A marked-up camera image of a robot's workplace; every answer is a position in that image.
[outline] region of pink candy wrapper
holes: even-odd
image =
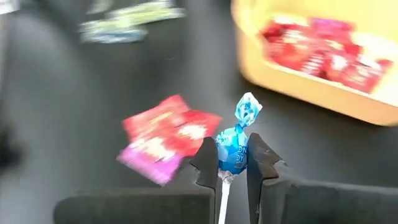
[[[172,179],[182,159],[183,156],[176,153],[170,159],[154,162],[145,151],[134,149],[131,145],[128,145],[117,158],[119,162],[161,186]]]

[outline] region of yellow container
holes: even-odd
[[[231,11],[239,67],[244,77],[256,85],[372,124],[398,124],[397,9],[398,1],[391,0],[234,0]],[[354,39],[358,36],[366,53],[391,59],[394,66],[369,95],[272,63],[264,58],[258,32],[275,15],[284,14],[354,22],[358,31]]]

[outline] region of white lollipop stick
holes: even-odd
[[[221,207],[220,207],[220,215],[218,217],[218,224],[225,223],[225,215],[226,215],[226,206],[228,204],[228,197],[229,197],[229,187],[231,186],[230,183],[223,181],[222,186],[222,195],[221,195]]]

